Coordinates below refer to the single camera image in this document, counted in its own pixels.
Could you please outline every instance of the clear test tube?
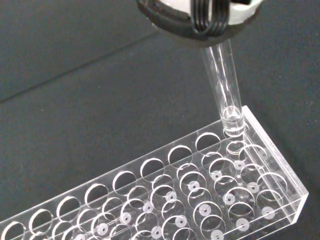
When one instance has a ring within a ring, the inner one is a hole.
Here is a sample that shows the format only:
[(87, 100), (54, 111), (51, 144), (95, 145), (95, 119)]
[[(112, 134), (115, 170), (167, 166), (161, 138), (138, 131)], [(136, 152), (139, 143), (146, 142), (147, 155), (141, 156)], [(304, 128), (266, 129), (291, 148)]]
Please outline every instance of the clear test tube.
[(201, 49), (225, 133), (238, 137), (245, 130), (230, 40)]

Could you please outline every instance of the clear acrylic test tube rack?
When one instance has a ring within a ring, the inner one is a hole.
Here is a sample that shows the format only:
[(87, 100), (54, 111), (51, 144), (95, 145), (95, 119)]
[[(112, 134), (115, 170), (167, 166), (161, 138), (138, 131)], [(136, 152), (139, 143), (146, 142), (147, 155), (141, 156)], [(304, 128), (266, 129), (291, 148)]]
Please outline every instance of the clear acrylic test tube rack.
[(1, 240), (260, 239), (308, 196), (248, 107), (0, 223)]

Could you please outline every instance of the white plastic part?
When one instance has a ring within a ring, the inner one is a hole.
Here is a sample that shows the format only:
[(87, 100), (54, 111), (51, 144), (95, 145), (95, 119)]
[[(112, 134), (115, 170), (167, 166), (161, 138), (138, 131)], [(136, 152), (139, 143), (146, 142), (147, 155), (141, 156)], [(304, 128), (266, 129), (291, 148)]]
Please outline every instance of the white plastic part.
[[(162, 3), (180, 12), (191, 14), (191, 0), (160, 0)], [(230, 4), (229, 25), (243, 23), (250, 18), (257, 10), (263, 0), (252, 0), (251, 4), (245, 5), (240, 3)]]

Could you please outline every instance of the gray background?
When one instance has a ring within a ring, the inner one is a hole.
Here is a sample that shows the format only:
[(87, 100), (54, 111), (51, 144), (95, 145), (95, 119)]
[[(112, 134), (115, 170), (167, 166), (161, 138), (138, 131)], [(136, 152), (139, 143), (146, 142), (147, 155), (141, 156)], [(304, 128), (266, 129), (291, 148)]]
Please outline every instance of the gray background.
[[(248, 105), (310, 192), (270, 238), (320, 231), (320, 2), (269, 0), (232, 39)], [(135, 1), (0, 3), (0, 221), (219, 118), (199, 51)]]

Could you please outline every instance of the gray tabletop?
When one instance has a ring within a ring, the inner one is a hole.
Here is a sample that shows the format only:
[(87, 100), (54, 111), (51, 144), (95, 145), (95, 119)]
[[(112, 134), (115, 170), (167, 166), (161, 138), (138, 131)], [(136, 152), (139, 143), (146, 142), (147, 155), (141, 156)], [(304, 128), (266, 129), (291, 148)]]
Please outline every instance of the gray tabletop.
[[(119, 2), (2, 3), (0, 221), (219, 119), (199, 51)], [(269, 0), (231, 41), (242, 104), (310, 192), (270, 239), (320, 234), (319, 12)]]

